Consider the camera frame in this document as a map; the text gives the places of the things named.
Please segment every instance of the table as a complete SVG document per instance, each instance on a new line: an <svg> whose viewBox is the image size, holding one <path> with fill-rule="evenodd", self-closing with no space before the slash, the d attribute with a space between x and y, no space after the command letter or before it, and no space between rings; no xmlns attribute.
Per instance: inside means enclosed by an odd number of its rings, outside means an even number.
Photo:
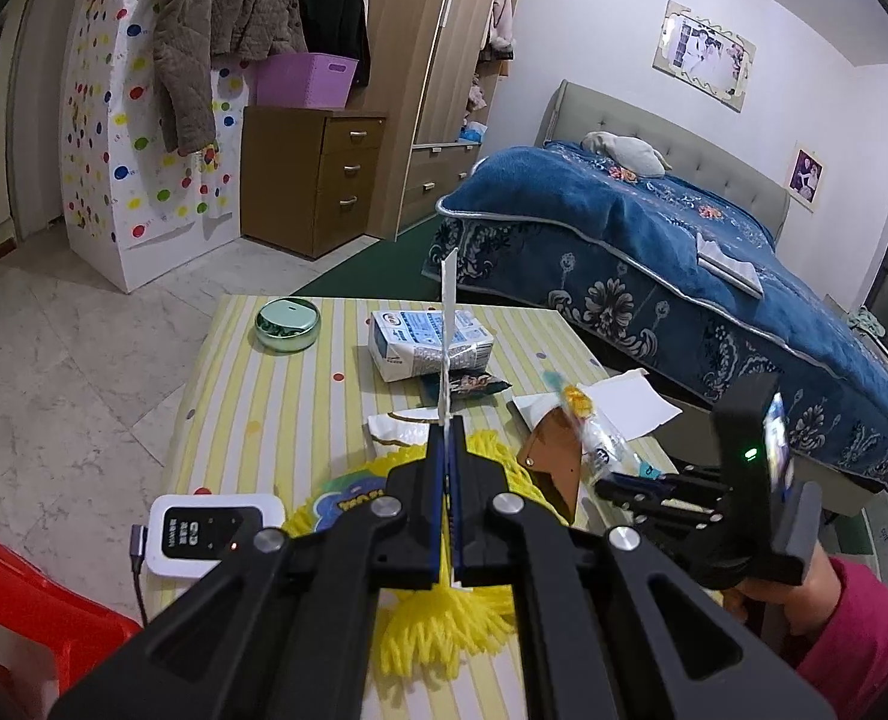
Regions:
<svg viewBox="0 0 888 720"><path fill-rule="evenodd" d="M310 298L321 312L318 341L303 352L280 354L254 337L255 314L270 300L225 295L184 390L164 471L162 493L276 493L288 512L318 485L373 457L364 423L369 415L424 405L415 380L386 384L367 350L372 311L440 308L400 300ZM541 371L559 370L593 384L607 372L560 314L546 309L461 306L496 342L488 366L513 384L490 402L457 411L469 432L498 431L517 451L527 438L524 420L508 408L511 394L547 391ZM673 465L652 437L633 440L652 466ZM625 521L613 510L613 522ZM577 525L586 525L578 513ZM172 603L176 581L148 576L148 610ZM527 715L516 637L498 655L466 659L453 682L433 674L404 682L372 667L364 694L371 720L518 720Z"/></svg>

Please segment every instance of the pink sleeve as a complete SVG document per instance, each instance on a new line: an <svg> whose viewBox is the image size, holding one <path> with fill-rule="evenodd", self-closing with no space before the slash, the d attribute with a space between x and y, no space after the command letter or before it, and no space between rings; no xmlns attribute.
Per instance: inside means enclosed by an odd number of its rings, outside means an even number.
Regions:
<svg viewBox="0 0 888 720"><path fill-rule="evenodd" d="M888 682L888 588L868 567L831 557L841 600L797 673L834 707L857 720Z"/></svg>

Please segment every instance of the yellow yarn mop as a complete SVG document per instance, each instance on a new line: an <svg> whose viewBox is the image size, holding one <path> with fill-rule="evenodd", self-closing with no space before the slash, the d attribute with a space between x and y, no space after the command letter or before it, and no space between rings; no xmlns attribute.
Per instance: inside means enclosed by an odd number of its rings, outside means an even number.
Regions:
<svg viewBox="0 0 888 720"><path fill-rule="evenodd" d="M467 450L498 461L508 477L508 488L518 495L546 506L541 491L532 483L508 447L493 430L467 437ZM391 469L422 459L426 445L407 446L359 466L325 485L324 493L311 498L284 522L289 536L303 536L330 527L340 511L364 503L383 490L378 487ZM346 494L350 480L351 497ZM344 498L337 490L345 490ZM514 631L514 599L508 586L461 589L451 584L450 543L447 522L441 528L440 581L430 590L395 590L399 603L389 611L388 624L380 635L380 670L385 675L409 677L416 665L440 665L448 679L457 676L460 653L497 653Z"/></svg>

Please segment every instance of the gray headboard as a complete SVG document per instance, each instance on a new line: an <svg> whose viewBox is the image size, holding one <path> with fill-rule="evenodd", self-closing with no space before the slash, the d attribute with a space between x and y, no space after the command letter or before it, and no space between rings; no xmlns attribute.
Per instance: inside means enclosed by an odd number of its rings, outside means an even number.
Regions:
<svg viewBox="0 0 888 720"><path fill-rule="evenodd" d="M750 211L777 240L791 199L780 184L745 165L714 143L623 100L561 81L548 107L537 146L544 141L578 141L588 132L606 130L650 143L668 158L674 175Z"/></svg>

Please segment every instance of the wooden wardrobe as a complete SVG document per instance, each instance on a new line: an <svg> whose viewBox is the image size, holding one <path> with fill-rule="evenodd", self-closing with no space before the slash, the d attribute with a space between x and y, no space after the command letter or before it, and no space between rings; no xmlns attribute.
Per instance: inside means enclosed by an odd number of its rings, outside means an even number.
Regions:
<svg viewBox="0 0 888 720"><path fill-rule="evenodd" d="M511 0L516 7L517 0ZM487 107L513 62L478 62L493 0L370 0L371 79L349 108L388 113L367 231L380 238L434 213L479 159L477 143L457 141L474 73Z"/></svg>

